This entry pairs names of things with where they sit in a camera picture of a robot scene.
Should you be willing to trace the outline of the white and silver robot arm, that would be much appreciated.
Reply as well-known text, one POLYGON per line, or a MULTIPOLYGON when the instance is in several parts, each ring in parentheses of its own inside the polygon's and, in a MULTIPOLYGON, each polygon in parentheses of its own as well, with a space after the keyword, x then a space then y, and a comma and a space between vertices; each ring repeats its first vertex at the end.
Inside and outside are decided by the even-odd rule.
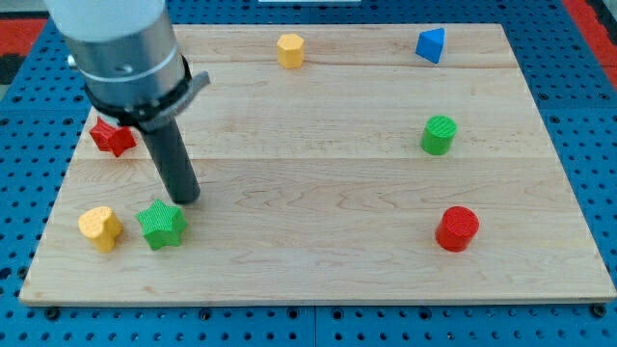
POLYGON ((182 56, 164 0, 45 0, 99 113, 153 133, 209 83, 182 56))

